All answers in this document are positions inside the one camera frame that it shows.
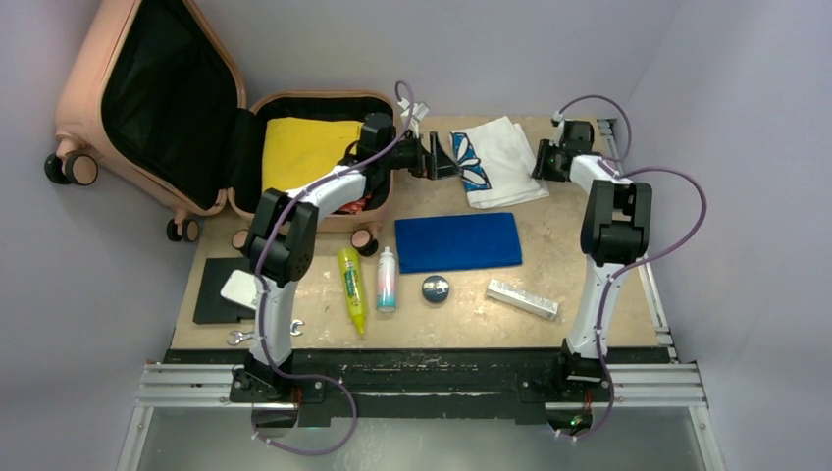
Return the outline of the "white shirt blue print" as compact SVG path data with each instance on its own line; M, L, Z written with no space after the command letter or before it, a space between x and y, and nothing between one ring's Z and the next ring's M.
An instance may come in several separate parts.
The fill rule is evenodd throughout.
M549 196L532 177L536 157L522 126L503 116L449 134L467 201L474 209L513 206Z

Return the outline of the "red white patterned cloth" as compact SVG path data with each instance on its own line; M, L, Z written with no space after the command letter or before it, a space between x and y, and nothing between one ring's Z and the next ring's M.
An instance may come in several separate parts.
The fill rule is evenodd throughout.
M358 215L367 209L369 204L369 197L364 197L355 201L351 201L341 206L336 213L341 215Z

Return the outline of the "yellow cloth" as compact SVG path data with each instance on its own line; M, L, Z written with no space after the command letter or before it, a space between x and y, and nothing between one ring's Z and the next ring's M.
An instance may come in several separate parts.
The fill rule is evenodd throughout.
M262 156L262 189L288 191L326 175L358 140L358 121L277 118L267 122Z

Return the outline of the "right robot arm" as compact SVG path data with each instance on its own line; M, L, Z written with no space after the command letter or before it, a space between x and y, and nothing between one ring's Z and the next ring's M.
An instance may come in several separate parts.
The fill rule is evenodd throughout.
M652 189L620 176L613 161L593 150L595 129L585 121L552 119L553 137L540 141L533 176L573 183L587 195L579 245L586 277L578 313L554 359L553 391L573 399L589 384L608 380L603 361L607 333L625 268L648 249Z

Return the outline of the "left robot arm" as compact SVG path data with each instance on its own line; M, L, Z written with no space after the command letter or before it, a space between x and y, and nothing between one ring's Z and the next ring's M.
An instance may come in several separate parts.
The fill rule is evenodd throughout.
M336 160L319 178L289 191L270 187L261 196L241 249L256 285L254 344L241 367L233 370L232 402L277 402L298 381L325 379L291 371L294 298L314 256L319 223L363 197L372 179L392 170L406 169L429 180L459 172L458 163L438 143L423 150L418 135L396 132L384 114L369 115L331 154Z

